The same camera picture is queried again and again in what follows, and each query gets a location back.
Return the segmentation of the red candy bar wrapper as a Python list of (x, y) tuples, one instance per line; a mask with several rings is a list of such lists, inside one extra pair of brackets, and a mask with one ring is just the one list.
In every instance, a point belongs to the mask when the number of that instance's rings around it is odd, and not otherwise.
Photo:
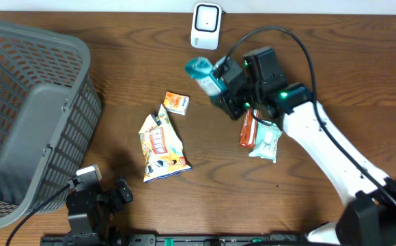
[(255, 147), (255, 138), (258, 127), (258, 122), (255, 117), (257, 118), (258, 116), (259, 111), (256, 109), (249, 109), (246, 111), (240, 131), (240, 146), (250, 149)]

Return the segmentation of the green white packet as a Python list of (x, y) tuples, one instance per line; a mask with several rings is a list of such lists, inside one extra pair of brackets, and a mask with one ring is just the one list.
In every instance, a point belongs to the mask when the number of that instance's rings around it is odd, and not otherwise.
[(275, 123), (268, 121), (266, 121), (266, 123), (268, 123), (268, 125), (262, 123), (258, 124), (255, 147), (249, 153), (249, 156), (269, 159), (273, 163), (276, 163), (278, 140), (282, 131)]

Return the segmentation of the teal mouthwash bottle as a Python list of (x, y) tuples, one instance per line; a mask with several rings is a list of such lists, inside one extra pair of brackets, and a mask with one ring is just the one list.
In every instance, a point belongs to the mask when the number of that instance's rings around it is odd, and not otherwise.
[(218, 107), (221, 105), (220, 96), (228, 90), (223, 80), (216, 78), (216, 71), (223, 59), (224, 57), (213, 65), (208, 58), (197, 57), (190, 60), (185, 66), (186, 73), (197, 82), (211, 103)]

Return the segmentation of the yellow snack bag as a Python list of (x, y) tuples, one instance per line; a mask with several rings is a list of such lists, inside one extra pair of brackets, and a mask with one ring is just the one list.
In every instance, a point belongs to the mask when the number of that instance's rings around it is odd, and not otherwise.
[(160, 105), (156, 115), (149, 114), (140, 131), (141, 149), (145, 157), (144, 182), (167, 178), (189, 171), (184, 146), (171, 123), (168, 111)]

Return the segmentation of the orange small box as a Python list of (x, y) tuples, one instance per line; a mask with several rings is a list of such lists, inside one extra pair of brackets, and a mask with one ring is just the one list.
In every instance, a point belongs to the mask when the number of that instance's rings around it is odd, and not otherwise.
[(163, 106), (169, 112), (186, 115), (189, 103), (190, 98), (188, 96), (166, 92)]

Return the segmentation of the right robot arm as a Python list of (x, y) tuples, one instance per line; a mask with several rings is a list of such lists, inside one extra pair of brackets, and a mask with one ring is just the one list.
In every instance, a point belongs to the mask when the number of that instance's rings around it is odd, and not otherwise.
[(396, 245), (396, 179), (365, 158), (330, 121), (315, 91), (289, 84), (270, 47), (223, 57), (212, 74), (223, 88), (217, 105), (236, 120), (247, 108), (278, 120), (332, 183), (345, 209), (336, 223), (305, 236), (310, 245)]

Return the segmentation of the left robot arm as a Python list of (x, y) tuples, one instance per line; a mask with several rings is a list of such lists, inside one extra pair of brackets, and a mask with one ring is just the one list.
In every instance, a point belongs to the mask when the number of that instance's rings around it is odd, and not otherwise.
[(111, 225), (115, 213), (123, 211), (133, 201), (132, 191), (124, 177), (115, 181), (115, 187), (102, 190), (99, 180), (69, 181), (72, 191), (66, 198), (70, 231), (62, 245), (125, 245), (126, 239), (116, 226)]

